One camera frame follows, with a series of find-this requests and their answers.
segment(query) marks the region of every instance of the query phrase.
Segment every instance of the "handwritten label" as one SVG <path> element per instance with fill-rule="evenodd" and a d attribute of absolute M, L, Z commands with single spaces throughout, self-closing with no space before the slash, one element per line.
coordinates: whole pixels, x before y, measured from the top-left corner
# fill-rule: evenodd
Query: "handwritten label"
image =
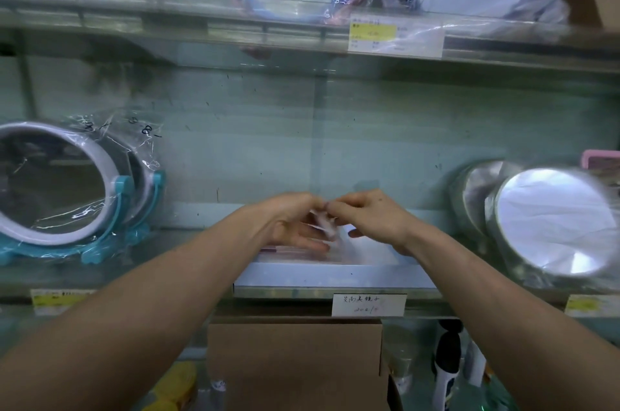
<path fill-rule="evenodd" d="M 35 315 L 57 316 L 96 291 L 86 289 L 30 289 L 30 297 Z"/>
<path fill-rule="evenodd" d="M 564 313 L 574 318 L 618 318 L 620 295 L 571 295 Z"/>
<path fill-rule="evenodd" d="M 407 294 L 334 294 L 332 316 L 403 316 Z"/>
<path fill-rule="evenodd" d="M 352 14 L 348 51 L 441 58 L 445 32 L 438 16 Z"/>

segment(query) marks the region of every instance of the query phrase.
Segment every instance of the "metal shelf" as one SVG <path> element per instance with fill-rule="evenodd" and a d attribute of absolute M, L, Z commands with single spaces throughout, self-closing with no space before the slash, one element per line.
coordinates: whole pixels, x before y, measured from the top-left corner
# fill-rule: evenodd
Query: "metal shelf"
<path fill-rule="evenodd" d="M 295 12 L 306 20 L 266 19 L 242 0 L 0 0 L 0 27 L 345 55 L 350 15 L 380 15 L 440 32 L 443 61 L 620 72 L 620 34 L 608 31 L 373 8 L 350 8 L 325 24 L 307 19 L 316 11 L 309 2 L 261 1 L 265 8 Z"/>

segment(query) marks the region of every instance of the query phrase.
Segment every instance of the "white label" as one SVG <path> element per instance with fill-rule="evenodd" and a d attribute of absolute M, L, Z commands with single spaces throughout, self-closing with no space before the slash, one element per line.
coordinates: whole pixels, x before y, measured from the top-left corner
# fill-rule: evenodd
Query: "white label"
<path fill-rule="evenodd" d="M 445 31 L 436 16 L 352 14 L 348 51 L 441 58 Z"/>
<path fill-rule="evenodd" d="M 332 316 L 403 316 L 407 294 L 334 294 Z"/>
<path fill-rule="evenodd" d="M 620 295 L 571 295 L 564 313 L 574 318 L 618 318 Z"/>

